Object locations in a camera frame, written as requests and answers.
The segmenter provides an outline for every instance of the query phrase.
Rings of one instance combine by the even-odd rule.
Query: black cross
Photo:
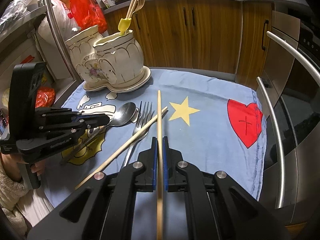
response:
[[[252,124],[252,123],[247,122],[247,116],[245,116],[245,121],[244,120],[239,120],[239,122],[245,122],[245,135],[247,135],[248,124]]]

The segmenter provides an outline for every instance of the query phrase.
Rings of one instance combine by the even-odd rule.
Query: oven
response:
[[[273,11],[257,94],[267,118],[260,203],[285,225],[307,221],[320,196],[320,30]]]

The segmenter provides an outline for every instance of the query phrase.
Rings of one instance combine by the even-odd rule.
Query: sleeve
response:
[[[26,195],[28,190],[21,183],[11,180],[5,173],[0,161],[0,206],[17,233],[25,235],[26,222],[15,207],[18,200]]]

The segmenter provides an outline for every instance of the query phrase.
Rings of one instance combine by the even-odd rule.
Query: metal spoon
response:
[[[80,143],[76,148],[74,148],[70,154],[64,157],[60,161],[60,165],[65,165],[68,161],[70,161],[79,151],[81,151],[84,147],[86,147],[89,143],[91,143],[95,137],[100,133],[103,132],[107,127],[119,127],[125,125],[129,122],[134,114],[136,113],[136,105],[133,102],[125,103],[124,105],[120,106],[119,109],[115,111],[113,114],[112,119],[110,122],[103,126],[102,128],[96,130],[87,140]]]

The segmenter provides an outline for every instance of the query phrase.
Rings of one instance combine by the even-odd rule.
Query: metal screw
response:
[[[180,161],[180,162],[178,162],[178,166],[179,166],[180,168],[185,168],[185,167],[188,166],[188,163],[185,162],[185,161]]]
[[[135,162],[132,164],[132,166],[135,168],[135,169],[139,169],[143,166],[143,164],[141,162]]]
[[[227,174],[224,171],[217,171],[217,177],[219,179],[224,179],[227,176]]]
[[[104,177],[104,173],[103,172],[97,172],[95,175],[94,175],[94,178],[96,180],[100,180],[100,179],[103,179]]]

